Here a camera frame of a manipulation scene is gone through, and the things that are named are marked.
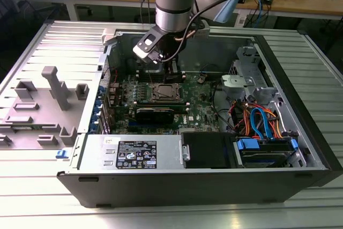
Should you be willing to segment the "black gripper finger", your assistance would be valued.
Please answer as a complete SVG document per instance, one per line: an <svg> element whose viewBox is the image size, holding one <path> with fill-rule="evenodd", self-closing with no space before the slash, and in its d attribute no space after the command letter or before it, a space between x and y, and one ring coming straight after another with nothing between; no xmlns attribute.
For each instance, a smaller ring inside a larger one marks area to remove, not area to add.
<svg viewBox="0 0 343 229"><path fill-rule="evenodd" d="M166 62L163 68L165 73L163 76L164 83L182 83L185 80L185 72L178 65L177 58Z"/></svg>

